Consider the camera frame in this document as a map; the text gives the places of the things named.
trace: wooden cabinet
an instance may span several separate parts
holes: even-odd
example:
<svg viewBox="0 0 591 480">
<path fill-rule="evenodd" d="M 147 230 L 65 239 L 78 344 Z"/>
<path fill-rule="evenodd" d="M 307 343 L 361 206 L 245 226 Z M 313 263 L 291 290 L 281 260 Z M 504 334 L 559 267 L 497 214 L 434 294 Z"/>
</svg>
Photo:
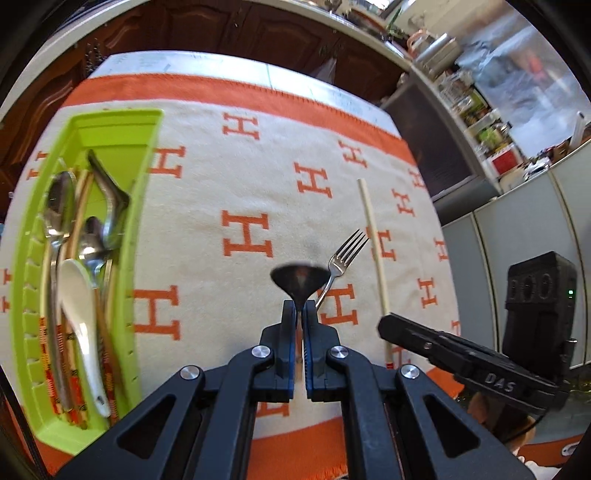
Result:
<svg viewBox="0 0 591 480">
<path fill-rule="evenodd" d="M 253 4 L 238 36 L 236 55 L 311 73 L 336 44 L 334 30 L 278 8 Z"/>
<path fill-rule="evenodd" d="M 394 93 L 402 75 L 399 66 L 346 35 L 336 50 L 335 86 L 372 103 Z"/>
<path fill-rule="evenodd" d="M 151 0 L 80 39 L 37 77 L 0 128 L 0 220 L 25 162 L 70 92 L 109 55 L 189 50 L 234 55 L 311 74 L 337 58 L 334 85 L 370 102 L 391 94 L 402 70 L 326 25 L 242 0 Z"/>
<path fill-rule="evenodd" d="M 113 19 L 66 50 L 13 104 L 0 129 L 0 220 L 24 164 L 70 92 L 108 55 L 141 50 L 142 9 Z"/>
<path fill-rule="evenodd" d="M 159 0 L 159 48 L 232 54 L 249 7 L 240 0 Z"/>
</svg>

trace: black camera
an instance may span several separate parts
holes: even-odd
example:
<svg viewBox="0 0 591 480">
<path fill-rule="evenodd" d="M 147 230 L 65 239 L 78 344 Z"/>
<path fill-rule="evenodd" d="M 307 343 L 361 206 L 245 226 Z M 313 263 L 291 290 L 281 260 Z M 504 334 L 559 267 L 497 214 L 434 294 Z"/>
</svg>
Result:
<svg viewBox="0 0 591 480">
<path fill-rule="evenodd" d="M 577 271 L 555 252 L 512 265 L 502 351 L 517 365 L 558 382 L 566 376 L 573 330 Z"/>
</svg>

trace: screw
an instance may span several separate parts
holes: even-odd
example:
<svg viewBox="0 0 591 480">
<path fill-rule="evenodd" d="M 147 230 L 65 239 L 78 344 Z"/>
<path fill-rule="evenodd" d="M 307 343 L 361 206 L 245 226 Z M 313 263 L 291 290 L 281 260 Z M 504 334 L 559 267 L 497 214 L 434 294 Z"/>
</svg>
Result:
<svg viewBox="0 0 591 480">
<path fill-rule="evenodd" d="M 187 365 L 181 369 L 181 377 L 185 380 L 195 380 L 199 376 L 199 367 Z"/>
<path fill-rule="evenodd" d="M 257 345 L 251 353 L 257 358 L 267 358 L 271 354 L 271 349 L 267 345 Z"/>
<path fill-rule="evenodd" d="M 347 355 L 349 355 L 349 351 L 345 346 L 336 345 L 330 349 L 330 354 L 335 358 L 345 358 Z"/>
<path fill-rule="evenodd" d="M 400 367 L 400 373 L 402 373 L 402 376 L 410 378 L 411 380 L 417 378 L 420 372 L 421 371 L 414 365 L 403 365 Z"/>
</svg>

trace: white ceramic spoon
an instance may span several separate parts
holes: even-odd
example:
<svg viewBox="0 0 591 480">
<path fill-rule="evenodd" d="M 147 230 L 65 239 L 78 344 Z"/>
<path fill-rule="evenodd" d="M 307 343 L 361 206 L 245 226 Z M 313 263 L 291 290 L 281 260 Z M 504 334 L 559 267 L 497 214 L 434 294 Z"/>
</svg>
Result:
<svg viewBox="0 0 591 480">
<path fill-rule="evenodd" d="M 93 288 L 89 273 L 76 260 L 64 260 L 59 265 L 57 300 L 78 340 L 93 403 L 99 414 L 108 418 L 111 411 L 100 374 Z"/>
</svg>

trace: green utensil tray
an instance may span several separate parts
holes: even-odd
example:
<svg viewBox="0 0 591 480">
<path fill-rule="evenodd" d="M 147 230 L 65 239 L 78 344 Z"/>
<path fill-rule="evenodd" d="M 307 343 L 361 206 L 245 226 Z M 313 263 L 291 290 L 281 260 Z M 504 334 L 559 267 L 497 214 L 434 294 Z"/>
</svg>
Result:
<svg viewBox="0 0 591 480">
<path fill-rule="evenodd" d="M 157 109 L 126 109 L 84 113 L 70 118 L 43 161 L 25 210 L 12 268 L 10 310 L 21 399 L 37 438 L 71 455 L 78 454 L 102 435 L 108 424 L 94 408 L 81 362 L 77 367 L 88 407 L 87 429 L 69 424 L 66 419 L 56 416 L 51 407 L 38 337 L 41 265 L 46 248 L 43 212 L 47 190 L 53 176 L 60 171 L 75 166 L 90 170 L 86 155 L 88 149 L 93 149 L 105 170 L 131 197 L 119 252 L 111 324 L 111 336 L 121 363 L 128 400 L 115 391 L 118 413 L 123 416 L 141 400 L 133 327 L 134 258 L 148 168 L 162 116 L 163 112 Z M 102 221 L 106 216 L 105 198 L 96 182 L 93 182 L 84 218 L 92 215 Z"/>
</svg>

